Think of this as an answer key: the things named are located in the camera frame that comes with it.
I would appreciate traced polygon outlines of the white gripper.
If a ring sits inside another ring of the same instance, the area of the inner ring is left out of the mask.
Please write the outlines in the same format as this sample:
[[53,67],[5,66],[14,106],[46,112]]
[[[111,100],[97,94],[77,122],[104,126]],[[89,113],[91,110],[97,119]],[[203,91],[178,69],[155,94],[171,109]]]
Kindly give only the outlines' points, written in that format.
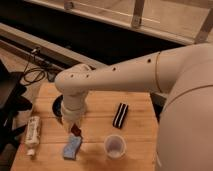
[[65,107],[64,103],[61,103],[61,115],[62,124],[67,132],[71,131],[71,128],[76,125],[78,128],[81,127],[83,116],[86,114],[87,105],[84,104],[80,109],[69,110]]

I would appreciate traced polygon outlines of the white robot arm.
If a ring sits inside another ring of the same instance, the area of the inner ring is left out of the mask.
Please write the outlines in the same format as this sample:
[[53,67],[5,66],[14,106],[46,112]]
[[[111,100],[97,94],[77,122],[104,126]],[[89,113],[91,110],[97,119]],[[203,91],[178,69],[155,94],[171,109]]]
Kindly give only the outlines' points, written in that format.
[[160,114],[155,171],[213,171],[213,44],[155,52],[92,70],[60,72],[61,113],[71,126],[85,113],[90,90],[166,93]]

